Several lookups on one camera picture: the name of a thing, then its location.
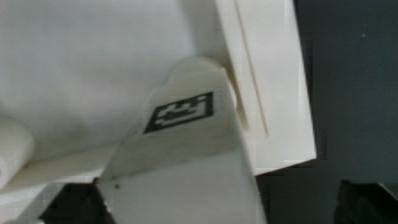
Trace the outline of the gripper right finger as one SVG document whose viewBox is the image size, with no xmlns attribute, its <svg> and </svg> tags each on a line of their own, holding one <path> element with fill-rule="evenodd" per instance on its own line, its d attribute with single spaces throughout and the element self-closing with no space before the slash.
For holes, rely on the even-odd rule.
<svg viewBox="0 0 398 224">
<path fill-rule="evenodd" d="M 398 224 L 398 183 L 341 181 L 334 224 Z"/>
</svg>

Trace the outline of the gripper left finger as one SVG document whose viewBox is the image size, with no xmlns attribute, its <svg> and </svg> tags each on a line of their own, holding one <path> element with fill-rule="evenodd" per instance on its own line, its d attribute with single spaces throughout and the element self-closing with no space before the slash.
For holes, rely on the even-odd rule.
<svg viewBox="0 0 398 224">
<path fill-rule="evenodd" d="M 44 186 L 16 224 L 110 224 L 110 212 L 96 182 Z"/>
</svg>

